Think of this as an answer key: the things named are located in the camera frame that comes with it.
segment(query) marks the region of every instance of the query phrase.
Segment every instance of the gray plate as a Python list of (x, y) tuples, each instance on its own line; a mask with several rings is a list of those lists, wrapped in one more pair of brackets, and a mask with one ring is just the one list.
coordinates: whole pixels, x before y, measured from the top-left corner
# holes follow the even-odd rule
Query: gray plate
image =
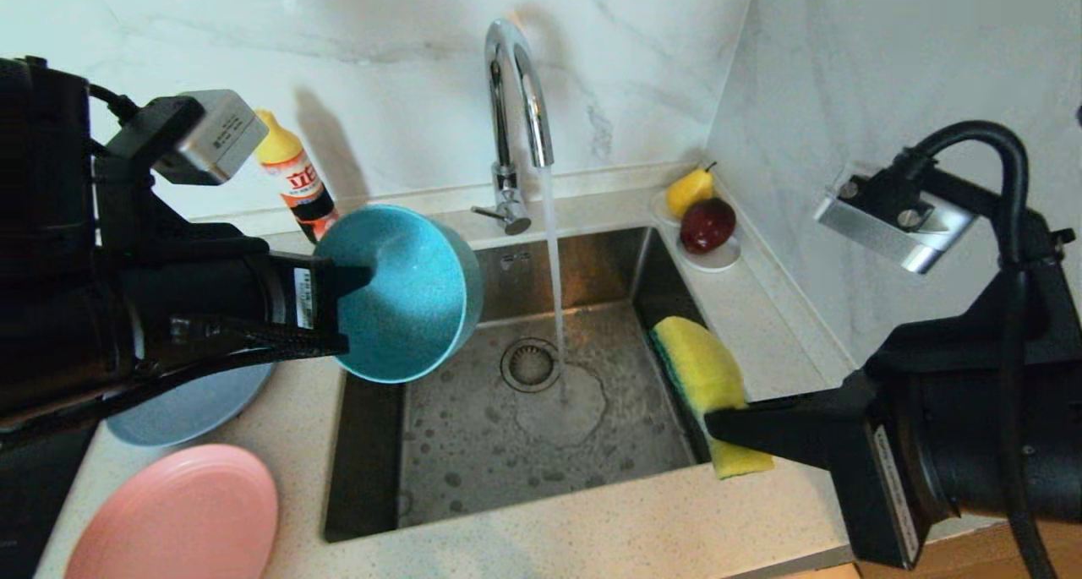
[(236, 417), (255, 399), (275, 364), (211, 374), (108, 418), (109, 431), (135, 446), (173, 446)]

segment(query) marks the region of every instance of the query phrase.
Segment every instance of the blue plate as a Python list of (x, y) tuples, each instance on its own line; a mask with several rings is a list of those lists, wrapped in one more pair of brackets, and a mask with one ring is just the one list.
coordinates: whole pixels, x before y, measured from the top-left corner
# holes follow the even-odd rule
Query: blue plate
[(105, 424), (135, 446), (173, 446), (198, 437), (236, 417), (255, 399), (275, 364), (248, 366), (181, 385)]
[(480, 317), (477, 256), (452, 229), (412, 210), (356, 210), (327, 232), (315, 254), (371, 269), (366, 287), (338, 302), (339, 329), (349, 339), (339, 364), (364, 379), (404, 383), (430, 373), (462, 347)]

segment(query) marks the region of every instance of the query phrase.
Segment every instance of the sink drain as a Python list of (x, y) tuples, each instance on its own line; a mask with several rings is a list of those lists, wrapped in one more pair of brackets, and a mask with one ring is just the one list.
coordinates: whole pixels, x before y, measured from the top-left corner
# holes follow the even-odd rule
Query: sink drain
[(545, 340), (514, 341), (503, 352), (503, 358), (500, 360), (503, 382), (523, 393), (537, 393), (549, 389), (559, 378), (556, 353), (556, 347)]

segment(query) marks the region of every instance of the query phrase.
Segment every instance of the pink plate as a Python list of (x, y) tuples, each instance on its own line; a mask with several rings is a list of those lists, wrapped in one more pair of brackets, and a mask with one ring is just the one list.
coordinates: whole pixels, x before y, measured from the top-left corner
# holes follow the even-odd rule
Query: pink plate
[(65, 577), (258, 578), (277, 526), (266, 465), (235, 446), (196, 446), (118, 488), (83, 530)]

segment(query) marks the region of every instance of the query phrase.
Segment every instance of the teal bowl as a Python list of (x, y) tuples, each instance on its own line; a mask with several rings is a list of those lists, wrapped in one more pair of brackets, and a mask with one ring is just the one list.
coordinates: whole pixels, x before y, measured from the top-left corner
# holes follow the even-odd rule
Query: teal bowl
[(328, 229), (315, 255), (371, 269), (339, 298), (347, 371), (379, 383), (420, 379), (462, 348), (485, 302), (477, 256), (462, 237), (412, 210), (368, 206)]

